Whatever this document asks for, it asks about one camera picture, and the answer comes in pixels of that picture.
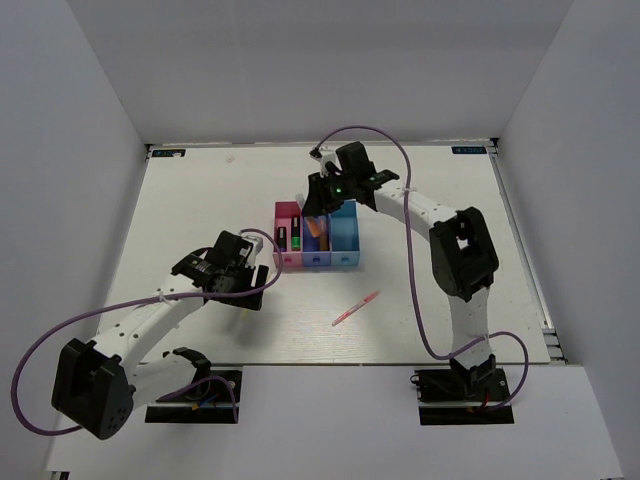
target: black marker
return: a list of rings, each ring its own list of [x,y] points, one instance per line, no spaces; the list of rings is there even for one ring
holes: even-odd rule
[[[300,217],[291,217],[291,250],[300,250]]]
[[[276,242],[281,252],[287,251],[287,229],[285,227],[278,227],[278,239]]]

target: gray wall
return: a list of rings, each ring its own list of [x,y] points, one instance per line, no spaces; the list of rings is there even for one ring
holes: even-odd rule
[[[148,143],[502,133],[571,0],[69,0]]]
[[[500,142],[552,318],[640,478],[640,3],[577,0]]]
[[[40,333],[104,300],[144,173],[144,148],[64,0],[0,5],[0,431],[3,478],[40,478],[49,440],[13,417],[9,382]],[[20,398],[50,407],[70,328],[27,366]]]

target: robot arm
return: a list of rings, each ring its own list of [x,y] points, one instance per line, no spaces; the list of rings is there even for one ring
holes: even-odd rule
[[[120,430],[136,408],[209,376],[209,360],[187,348],[165,352],[155,362],[141,361],[171,329],[206,303],[204,293],[236,293],[263,286],[269,269],[253,266],[261,248],[259,237],[222,232],[212,248],[193,252],[173,267],[156,291],[159,298],[167,295],[168,299],[135,308],[86,343],[71,340],[60,353],[53,407],[104,440]],[[185,298],[174,298],[181,294]],[[259,310],[262,292],[218,301]]]
[[[376,171],[360,142],[340,147],[335,154],[322,156],[314,150],[311,155],[321,163],[321,171],[309,176],[303,216],[331,213],[345,200],[355,199],[404,224],[404,198],[409,195],[411,228],[430,242],[433,275],[449,299],[452,352],[484,338],[450,359],[465,390],[476,389],[496,365],[488,341],[487,299],[498,258],[482,214],[473,207],[455,211],[417,192],[405,192],[398,175]]]

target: cable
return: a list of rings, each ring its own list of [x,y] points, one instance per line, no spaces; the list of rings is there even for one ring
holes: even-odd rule
[[[266,283],[261,287],[252,288],[251,290],[247,290],[245,292],[237,292],[237,293],[173,293],[170,295],[165,295],[164,298],[166,300],[180,300],[182,298],[206,298],[206,299],[217,299],[217,298],[239,298],[239,297],[247,297],[249,295],[253,295],[255,293],[260,293],[267,288],[270,288],[274,283],[278,281],[280,278],[280,274],[282,274],[282,265],[284,264],[282,260],[282,253],[280,252],[280,248],[276,241],[269,235],[268,233],[259,230],[257,228],[245,228],[240,230],[240,233],[257,233],[258,235],[262,235],[267,240],[271,242],[274,246],[274,251],[278,255],[278,269],[276,275],[271,279],[270,282]],[[113,312],[115,310],[121,310],[123,308],[135,307],[138,305],[149,305],[152,303],[158,303],[160,299],[157,295],[153,297],[140,298],[138,300],[131,300],[129,302],[118,303],[115,305],[109,305],[108,307],[97,308],[95,310],[91,310],[89,312],[82,313],[80,315],[76,315],[75,317],[70,318],[69,320],[65,320],[64,322],[56,325],[51,330],[44,333],[40,338],[38,338],[33,345],[31,345],[25,354],[22,356],[20,361],[18,362],[18,366],[16,367],[15,372],[13,373],[13,378],[11,379],[11,407],[13,408],[13,413],[15,414],[18,421],[22,424],[24,428],[33,432],[37,435],[42,435],[44,437],[56,437],[59,435],[66,435],[67,433],[77,432],[78,430],[82,430],[80,425],[75,427],[65,428],[62,430],[45,430],[40,427],[32,424],[27,418],[24,416],[22,409],[20,408],[20,402],[18,401],[18,383],[20,382],[20,375],[22,375],[22,371],[24,370],[27,361],[31,358],[31,355],[38,349],[40,345],[42,345],[49,337],[56,334],[60,330],[69,325],[73,325],[81,320],[86,320],[87,318],[94,317],[96,315],[101,315],[103,313]],[[217,378],[208,377],[203,380],[199,380],[197,382],[192,383],[191,385],[187,385],[185,387],[185,391],[192,389],[193,387],[200,385],[205,381],[209,380],[218,380]],[[233,405],[235,405],[235,398],[233,397],[233,390],[231,390],[231,401]]]
[[[431,344],[429,343],[429,340],[427,339],[427,335],[424,331],[422,314],[420,313],[418,289],[416,287],[415,266],[413,262],[413,240],[411,239],[411,217],[409,215],[409,193],[408,193],[411,188],[411,161],[409,160],[409,155],[407,154],[407,151],[404,149],[402,145],[400,145],[400,142],[398,142],[395,138],[393,138],[388,133],[384,132],[383,130],[380,130],[379,128],[369,127],[367,125],[348,125],[346,127],[338,128],[328,133],[322,140],[320,140],[318,144],[315,146],[315,149],[319,150],[322,144],[326,142],[329,138],[333,137],[337,133],[344,132],[346,130],[368,130],[371,132],[376,132],[382,135],[383,137],[386,137],[391,143],[393,143],[396,147],[398,147],[398,150],[400,150],[400,153],[404,157],[404,161],[407,164],[407,181],[405,182],[405,190],[407,191],[407,193],[404,195],[404,225],[405,225],[405,230],[407,234],[407,259],[409,264],[409,287],[411,290],[411,301],[413,303],[413,310],[416,315],[416,323],[418,324],[420,337],[422,338],[422,343],[424,344],[424,348],[427,350],[427,352],[429,352],[429,355],[431,355],[436,360],[449,360],[451,358],[454,358],[460,355],[463,352],[466,352],[467,350],[474,347],[478,343],[484,341],[484,337],[478,337],[475,340],[472,340],[471,342],[467,343],[466,345],[458,348],[457,350],[447,355],[439,355],[431,347]],[[520,337],[518,337],[514,333],[506,332],[506,331],[499,331],[499,332],[492,333],[491,335],[489,335],[489,338],[495,338],[495,337],[501,337],[501,336],[511,337],[520,344],[520,346],[522,347],[522,352],[524,353],[524,368],[522,370],[522,378],[520,379],[520,383],[518,383],[518,386],[515,388],[513,393],[511,393],[511,395],[509,395],[505,400],[498,403],[497,405],[487,408],[487,410],[495,410],[495,409],[501,408],[505,406],[507,403],[509,403],[511,400],[513,400],[513,398],[522,389],[522,386],[524,385],[524,382],[527,379],[527,374],[529,373],[529,352],[527,351],[527,346],[524,344],[524,342],[520,339]]]

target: blue compartment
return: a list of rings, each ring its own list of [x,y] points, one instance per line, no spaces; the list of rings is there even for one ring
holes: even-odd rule
[[[360,234],[356,202],[344,202],[330,215],[331,266],[355,267],[360,262]]]
[[[311,236],[307,222],[304,219],[302,223],[302,264],[305,267],[329,267],[331,266],[331,232],[333,229],[329,222],[327,222],[327,228],[329,229],[329,251],[321,252],[320,245],[317,238]]]

